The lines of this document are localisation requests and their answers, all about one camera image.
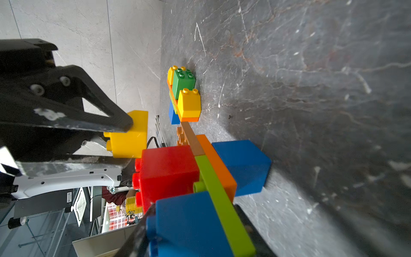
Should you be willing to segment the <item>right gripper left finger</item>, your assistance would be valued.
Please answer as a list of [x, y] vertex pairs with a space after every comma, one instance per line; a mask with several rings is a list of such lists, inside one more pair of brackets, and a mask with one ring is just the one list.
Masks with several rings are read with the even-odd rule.
[[136, 229], [129, 236], [115, 257], [148, 257], [149, 239], [147, 237], [147, 219], [156, 214], [155, 205], [151, 205], [142, 219], [136, 225]]

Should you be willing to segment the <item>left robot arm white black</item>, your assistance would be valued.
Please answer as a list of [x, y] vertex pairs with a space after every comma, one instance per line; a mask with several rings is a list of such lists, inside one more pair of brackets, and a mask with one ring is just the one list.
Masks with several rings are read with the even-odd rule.
[[49, 205], [55, 192], [118, 187], [130, 158], [77, 155], [128, 132], [131, 117], [79, 66], [57, 66], [41, 39], [1, 41], [1, 207]]

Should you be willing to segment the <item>red lego brick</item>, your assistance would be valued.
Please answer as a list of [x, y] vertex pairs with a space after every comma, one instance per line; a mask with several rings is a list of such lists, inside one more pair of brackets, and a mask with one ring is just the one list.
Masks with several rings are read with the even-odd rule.
[[193, 193], [193, 183], [200, 175], [188, 145], [146, 149], [142, 158], [136, 159], [135, 170], [136, 205], [144, 213], [157, 200]]

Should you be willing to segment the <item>light green lego plate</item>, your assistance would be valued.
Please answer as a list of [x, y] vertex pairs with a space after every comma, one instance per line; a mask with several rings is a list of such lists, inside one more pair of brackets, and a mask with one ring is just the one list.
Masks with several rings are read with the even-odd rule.
[[237, 215], [213, 166], [207, 156], [195, 157], [200, 170], [200, 180], [193, 184], [193, 192], [208, 191], [222, 228], [235, 257], [254, 257], [256, 249]]

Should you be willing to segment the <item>blue lego block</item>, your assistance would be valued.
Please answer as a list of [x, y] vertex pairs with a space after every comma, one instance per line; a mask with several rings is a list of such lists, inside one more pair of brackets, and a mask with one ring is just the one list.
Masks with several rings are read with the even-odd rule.
[[179, 125], [180, 124], [180, 119], [178, 114], [174, 111], [174, 107], [172, 102], [170, 101], [170, 106], [169, 106], [169, 119], [170, 123], [172, 125]]
[[213, 142], [212, 146], [237, 182], [235, 196], [260, 193], [272, 161], [250, 140]]

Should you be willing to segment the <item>small blue lego brick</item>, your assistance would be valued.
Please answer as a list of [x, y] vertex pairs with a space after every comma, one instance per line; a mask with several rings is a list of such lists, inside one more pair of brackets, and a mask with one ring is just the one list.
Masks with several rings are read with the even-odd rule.
[[147, 237], [151, 257], [232, 257], [207, 191], [156, 201]]

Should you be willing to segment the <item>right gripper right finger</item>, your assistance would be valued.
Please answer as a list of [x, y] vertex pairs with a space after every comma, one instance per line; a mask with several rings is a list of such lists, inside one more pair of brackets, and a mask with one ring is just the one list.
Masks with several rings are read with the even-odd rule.
[[259, 234], [257, 228], [252, 224], [242, 208], [238, 204], [235, 204], [234, 208], [246, 231], [248, 232], [252, 243], [254, 244], [254, 247], [256, 249], [256, 257], [276, 257], [276, 254], [271, 250], [271, 248]]

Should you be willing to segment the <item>brown lego plate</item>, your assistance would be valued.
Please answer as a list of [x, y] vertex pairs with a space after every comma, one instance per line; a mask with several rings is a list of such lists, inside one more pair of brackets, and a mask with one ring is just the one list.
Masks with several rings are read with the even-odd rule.
[[177, 127], [177, 145], [187, 146], [189, 145], [194, 156], [205, 155], [205, 152], [194, 134], [189, 122], [181, 122]]

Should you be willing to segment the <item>orange 2x4 lego plate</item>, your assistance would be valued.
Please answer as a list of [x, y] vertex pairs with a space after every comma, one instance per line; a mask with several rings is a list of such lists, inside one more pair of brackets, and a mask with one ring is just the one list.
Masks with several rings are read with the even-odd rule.
[[176, 100], [172, 92], [172, 85], [168, 83], [170, 99], [181, 122], [198, 122], [201, 114], [201, 96], [197, 89], [184, 88], [179, 91], [179, 99]]

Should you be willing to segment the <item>blue lego block under plate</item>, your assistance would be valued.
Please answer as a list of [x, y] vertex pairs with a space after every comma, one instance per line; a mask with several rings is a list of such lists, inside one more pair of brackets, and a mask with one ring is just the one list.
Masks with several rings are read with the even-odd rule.
[[237, 182], [235, 196], [260, 193], [272, 161], [250, 140], [213, 142], [212, 146]]

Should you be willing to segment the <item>yellow lego brick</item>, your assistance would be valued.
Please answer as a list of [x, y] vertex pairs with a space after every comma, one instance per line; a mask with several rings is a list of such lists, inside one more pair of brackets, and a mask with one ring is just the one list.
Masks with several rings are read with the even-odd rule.
[[169, 68], [169, 70], [168, 70], [168, 78], [167, 78], [167, 82], [168, 82], [169, 85], [172, 85], [174, 72], [177, 71], [177, 70], [185, 71], [185, 70], [186, 70], [186, 67], [184, 67], [184, 66], [178, 67], [178, 66], [174, 65], [174, 66], [172, 66], [172, 67]]
[[126, 133], [105, 132], [109, 140], [107, 151], [114, 158], [141, 158], [142, 151], [147, 148], [148, 112], [134, 110], [127, 113], [133, 120], [133, 126]]
[[182, 118], [199, 118], [201, 114], [201, 96], [197, 89], [184, 88], [179, 93], [178, 110]]

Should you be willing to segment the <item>lime green lego plate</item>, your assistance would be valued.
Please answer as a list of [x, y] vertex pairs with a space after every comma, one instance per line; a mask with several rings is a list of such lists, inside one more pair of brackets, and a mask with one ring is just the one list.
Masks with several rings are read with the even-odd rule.
[[176, 101], [175, 101], [175, 98], [174, 98], [172, 92], [169, 92], [169, 96], [170, 96], [170, 100], [171, 100], [171, 103], [172, 103], [172, 107], [173, 107], [174, 113], [177, 114]]

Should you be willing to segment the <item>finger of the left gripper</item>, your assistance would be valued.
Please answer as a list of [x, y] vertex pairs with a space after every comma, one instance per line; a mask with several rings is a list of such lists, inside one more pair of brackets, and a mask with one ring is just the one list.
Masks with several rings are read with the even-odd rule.
[[34, 155], [16, 160], [20, 172], [29, 177], [98, 169], [124, 169], [130, 158], [91, 155]]
[[1, 123], [125, 133], [132, 118], [79, 66], [1, 75]]

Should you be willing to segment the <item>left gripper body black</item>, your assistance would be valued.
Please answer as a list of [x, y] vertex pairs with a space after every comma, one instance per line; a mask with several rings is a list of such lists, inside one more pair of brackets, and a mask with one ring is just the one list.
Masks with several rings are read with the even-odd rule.
[[[2, 40], [1, 75], [58, 67], [54, 60], [56, 50], [53, 43], [40, 39]], [[15, 159], [50, 152], [73, 154], [83, 143], [102, 137], [103, 132], [97, 131], [1, 123], [1, 146], [6, 147]]]

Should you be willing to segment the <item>dark green lego brick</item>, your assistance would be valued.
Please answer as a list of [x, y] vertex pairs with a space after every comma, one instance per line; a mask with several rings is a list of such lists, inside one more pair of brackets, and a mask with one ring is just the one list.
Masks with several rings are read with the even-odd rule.
[[196, 78], [191, 70], [178, 68], [173, 74], [172, 92], [174, 98], [179, 99], [179, 93], [184, 88], [193, 90], [195, 88]]

